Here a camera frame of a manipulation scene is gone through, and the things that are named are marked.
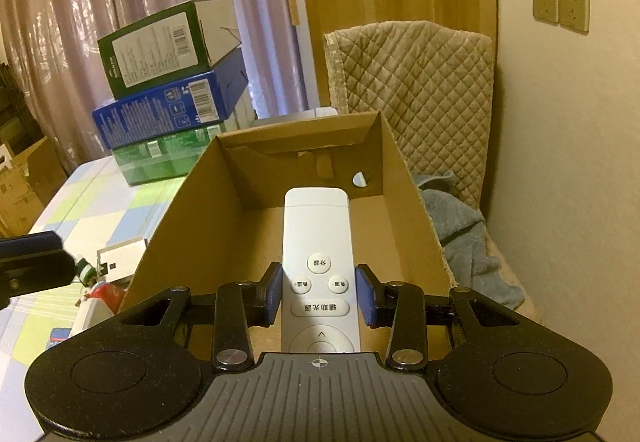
hole in cardboard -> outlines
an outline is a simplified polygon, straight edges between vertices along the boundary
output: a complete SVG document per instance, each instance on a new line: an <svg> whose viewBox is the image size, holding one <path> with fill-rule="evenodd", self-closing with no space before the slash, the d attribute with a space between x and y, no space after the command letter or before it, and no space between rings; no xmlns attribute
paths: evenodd
<svg viewBox="0 0 640 442"><path fill-rule="evenodd" d="M353 176L353 185L355 187L367 187L369 182L371 182L371 176L368 173L359 171Z"/></svg>

quilted cushion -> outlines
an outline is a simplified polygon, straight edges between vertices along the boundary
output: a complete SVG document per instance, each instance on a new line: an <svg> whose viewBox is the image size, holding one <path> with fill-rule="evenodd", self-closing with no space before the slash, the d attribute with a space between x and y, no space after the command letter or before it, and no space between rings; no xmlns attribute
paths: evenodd
<svg viewBox="0 0 640 442"><path fill-rule="evenodd" d="M433 22L383 22L325 34L332 105L382 111L414 175L453 170L477 208L494 90L484 34Z"/></svg>

green box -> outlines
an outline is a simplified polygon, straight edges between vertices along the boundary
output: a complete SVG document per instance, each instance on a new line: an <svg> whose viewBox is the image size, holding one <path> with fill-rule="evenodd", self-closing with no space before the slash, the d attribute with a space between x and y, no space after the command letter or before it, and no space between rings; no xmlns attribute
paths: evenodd
<svg viewBox="0 0 640 442"><path fill-rule="evenodd" d="M224 123L169 133L152 141L115 148L113 157L129 185L187 175Z"/></svg>
<svg viewBox="0 0 640 442"><path fill-rule="evenodd" d="M190 0L107 34L98 48L122 99L207 72L240 43L233 0Z"/></svg>

barcode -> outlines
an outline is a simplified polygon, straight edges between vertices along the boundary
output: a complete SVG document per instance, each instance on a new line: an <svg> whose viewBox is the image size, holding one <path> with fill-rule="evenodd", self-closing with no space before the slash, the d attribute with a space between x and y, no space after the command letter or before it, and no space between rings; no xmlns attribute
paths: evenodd
<svg viewBox="0 0 640 442"><path fill-rule="evenodd" d="M218 135L222 130L219 125L207 127L207 133L209 134L209 141L213 141L213 138Z"/></svg>
<svg viewBox="0 0 640 442"><path fill-rule="evenodd" d="M162 155L162 151L160 151L160 146L158 146L157 141L151 141L150 143L146 143L146 146L149 148L149 153L151 157L160 157Z"/></svg>
<svg viewBox="0 0 640 442"><path fill-rule="evenodd" d="M189 42L187 40L187 31L184 26L173 28L172 34L174 35L174 44L178 49L178 56L184 56L191 52Z"/></svg>
<svg viewBox="0 0 640 442"><path fill-rule="evenodd" d="M198 113L201 123L219 119L218 111L213 103L209 81L203 79L202 81L189 83L189 92L191 92L193 104L196 107L196 112Z"/></svg>

white remote control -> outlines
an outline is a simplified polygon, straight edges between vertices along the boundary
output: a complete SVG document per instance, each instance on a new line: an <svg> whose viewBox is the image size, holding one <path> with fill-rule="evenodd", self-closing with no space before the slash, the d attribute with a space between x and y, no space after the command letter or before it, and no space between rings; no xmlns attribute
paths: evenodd
<svg viewBox="0 0 640 442"><path fill-rule="evenodd" d="M349 198L299 187L284 200L282 352L359 352Z"/></svg>

